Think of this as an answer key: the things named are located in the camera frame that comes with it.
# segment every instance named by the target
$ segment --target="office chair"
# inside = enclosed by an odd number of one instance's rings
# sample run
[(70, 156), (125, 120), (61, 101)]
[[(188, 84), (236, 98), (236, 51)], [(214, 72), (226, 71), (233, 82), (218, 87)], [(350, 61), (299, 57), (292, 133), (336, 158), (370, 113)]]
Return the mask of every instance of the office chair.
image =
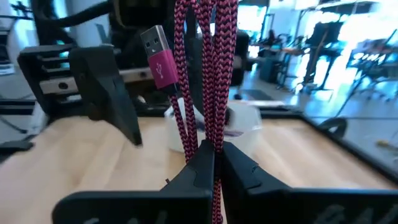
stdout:
[(366, 88), (357, 90), (356, 92), (359, 94), (369, 92), (367, 100), (370, 100), (373, 94), (376, 93), (380, 98), (386, 98), (386, 102), (388, 102), (398, 97), (398, 90), (395, 91), (393, 97), (388, 97), (385, 92), (376, 89), (376, 87), (379, 83), (398, 81), (398, 63), (382, 62), (379, 65), (380, 57), (375, 61), (362, 61), (358, 68), (358, 70), (362, 71), (361, 78), (359, 79), (359, 85), (362, 84), (365, 78), (370, 80), (370, 84)]

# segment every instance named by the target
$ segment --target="table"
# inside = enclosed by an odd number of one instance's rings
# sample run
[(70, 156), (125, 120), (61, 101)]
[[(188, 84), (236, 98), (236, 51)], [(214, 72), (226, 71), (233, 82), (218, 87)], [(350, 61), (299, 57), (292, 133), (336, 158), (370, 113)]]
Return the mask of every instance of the table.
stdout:
[[(139, 118), (134, 147), (104, 121), (60, 119), (35, 147), (0, 165), (2, 224), (51, 223), (54, 205), (81, 190), (159, 190), (184, 156), (168, 150), (163, 118)], [(253, 159), (293, 187), (395, 189), (396, 186), (297, 120), (264, 120)]]
[(264, 44), (260, 44), (260, 43), (255, 43), (255, 44), (251, 44), (250, 46), (256, 46), (256, 47), (261, 47), (261, 50), (269, 50), (271, 52), (283, 52), (283, 53), (287, 53), (287, 54), (291, 54), (294, 56), (300, 56), (303, 55), (304, 52), (301, 49), (297, 49), (297, 48), (293, 48), (293, 47), (284, 47), (282, 49), (273, 49), (271, 47), (269, 47), (268, 45), (264, 45)]

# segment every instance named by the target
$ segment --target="pink connector housing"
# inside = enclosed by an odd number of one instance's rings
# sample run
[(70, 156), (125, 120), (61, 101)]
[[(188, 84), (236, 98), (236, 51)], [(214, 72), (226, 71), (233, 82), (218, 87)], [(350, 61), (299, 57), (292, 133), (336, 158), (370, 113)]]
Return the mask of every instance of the pink connector housing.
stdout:
[(178, 82), (177, 66), (170, 49), (149, 57), (148, 63), (158, 89)]

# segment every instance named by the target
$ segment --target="light wood desk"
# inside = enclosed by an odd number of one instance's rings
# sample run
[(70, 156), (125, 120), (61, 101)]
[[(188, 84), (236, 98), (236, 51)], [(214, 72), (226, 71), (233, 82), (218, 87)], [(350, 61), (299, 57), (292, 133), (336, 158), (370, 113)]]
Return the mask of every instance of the light wood desk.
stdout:
[[(301, 121), (264, 120), (253, 159), (294, 187), (394, 189), (395, 185)], [(110, 124), (87, 118), (54, 122), (0, 165), (0, 222), (51, 223), (54, 205), (81, 190), (159, 190), (184, 166), (165, 146), (163, 118), (140, 118), (144, 141), (134, 147)]]

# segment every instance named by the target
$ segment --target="usb cable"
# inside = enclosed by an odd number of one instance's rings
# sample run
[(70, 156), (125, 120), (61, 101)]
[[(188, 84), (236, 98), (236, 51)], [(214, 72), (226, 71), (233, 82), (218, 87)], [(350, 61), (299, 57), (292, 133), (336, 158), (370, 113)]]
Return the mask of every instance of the usb cable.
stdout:
[[(202, 75), (206, 138), (214, 144), (216, 153), (220, 154), (223, 150), (226, 105), (236, 46), (238, 0), (177, 0), (175, 2), (174, 54), (181, 85), (184, 84), (187, 77), (183, 31), (189, 7), (193, 9), (203, 34)], [(214, 8), (216, 8), (216, 30), (214, 37), (212, 37), (210, 21)], [(221, 215), (221, 170), (217, 168), (217, 164), (220, 164), (221, 161), (217, 158), (215, 160), (216, 170), (213, 189), (213, 224), (223, 222)]]
[(185, 160), (188, 161), (193, 155), (192, 144), (185, 131), (184, 121), (178, 105), (178, 74), (173, 53), (167, 43), (162, 26), (154, 26), (141, 34), (145, 51), (148, 56), (148, 63), (156, 87), (168, 94), (170, 103), (174, 110), (175, 120), (182, 140)]

